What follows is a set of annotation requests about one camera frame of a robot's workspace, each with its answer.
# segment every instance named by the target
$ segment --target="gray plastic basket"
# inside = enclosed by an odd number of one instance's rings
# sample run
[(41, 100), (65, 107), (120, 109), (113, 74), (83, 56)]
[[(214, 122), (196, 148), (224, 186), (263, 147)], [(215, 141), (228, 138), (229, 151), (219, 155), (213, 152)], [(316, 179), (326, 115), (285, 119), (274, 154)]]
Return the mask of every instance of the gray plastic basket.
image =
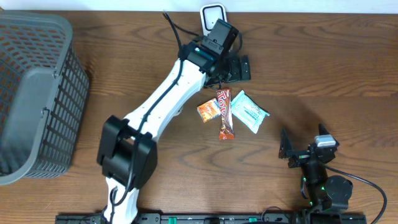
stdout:
[(0, 12), (0, 185), (70, 166), (89, 89), (72, 34), (60, 16)]

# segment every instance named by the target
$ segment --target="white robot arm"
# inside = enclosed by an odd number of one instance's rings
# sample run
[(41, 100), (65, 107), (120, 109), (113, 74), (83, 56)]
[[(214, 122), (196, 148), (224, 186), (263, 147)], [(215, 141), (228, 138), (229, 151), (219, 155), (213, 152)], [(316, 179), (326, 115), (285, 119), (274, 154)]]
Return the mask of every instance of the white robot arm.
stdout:
[[(179, 42), (174, 24), (165, 16)], [(180, 58), (168, 77), (140, 107), (123, 120), (111, 116), (105, 122), (97, 163), (109, 187), (103, 213), (107, 222), (130, 224), (135, 219), (139, 189), (157, 165), (157, 141), (193, 94), (204, 85), (250, 80), (247, 56), (240, 59), (236, 52), (228, 53), (238, 34), (237, 29), (219, 19), (200, 43), (192, 41), (180, 48)]]

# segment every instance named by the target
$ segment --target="wood grain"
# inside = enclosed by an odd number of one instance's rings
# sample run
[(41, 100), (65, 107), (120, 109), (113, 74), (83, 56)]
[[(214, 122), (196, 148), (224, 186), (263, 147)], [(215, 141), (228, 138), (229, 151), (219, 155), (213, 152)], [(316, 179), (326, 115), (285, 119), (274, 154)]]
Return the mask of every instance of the wood grain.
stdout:
[[(53, 223), (60, 213), (91, 213), (106, 205), (107, 186), (96, 164), (101, 128), (112, 114), (137, 108), (169, 74), (177, 43), (159, 12), (54, 12), (74, 28), (74, 46), (91, 73), (91, 91), (68, 173), (22, 179), (0, 187), (0, 223)], [(200, 32), (199, 13), (170, 13)], [(277, 158), (282, 126), (303, 148), (322, 122), (341, 143), (332, 167), (369, 179), (388, 196), (380, 223), (398, 216), (398, 16), (361, 14), (231, 13), (243, 33), (242, 54), (252, 80), (229, 85), (270, 112), (257, 134), (234, 118), (234, 141), (219, 141), (220, 121), (202, 123), (196, 107), (215, 97), (189, 99), (159, 142), (159, 165), (139, 206), (163, 212), (295, 210), (300, 170)], [(180, 34), (183, 42), (188, 36)], [(380, 193), (353, 181), (349, 212), (370, 223)]]

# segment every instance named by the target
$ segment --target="light blue packet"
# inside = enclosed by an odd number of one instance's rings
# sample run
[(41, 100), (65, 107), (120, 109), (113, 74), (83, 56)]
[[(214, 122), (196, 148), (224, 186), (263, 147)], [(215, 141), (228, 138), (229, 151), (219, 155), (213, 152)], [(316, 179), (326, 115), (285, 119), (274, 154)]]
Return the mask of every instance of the light blue packet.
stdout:
[(250, 130), (257, 134), (262, 120), (269, 113), (255, 104), (242, 90), (231, 102), (232, 114), (239, 118)]

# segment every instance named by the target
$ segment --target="white wall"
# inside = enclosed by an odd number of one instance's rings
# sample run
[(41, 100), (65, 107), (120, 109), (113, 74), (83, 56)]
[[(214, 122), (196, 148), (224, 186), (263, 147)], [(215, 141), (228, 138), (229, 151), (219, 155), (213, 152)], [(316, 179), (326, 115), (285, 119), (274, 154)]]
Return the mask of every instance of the white wall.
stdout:
[(229, 12), (398, 13), (398, 0), (0, 0), (3, 9), (193, 11), (220, 2)]

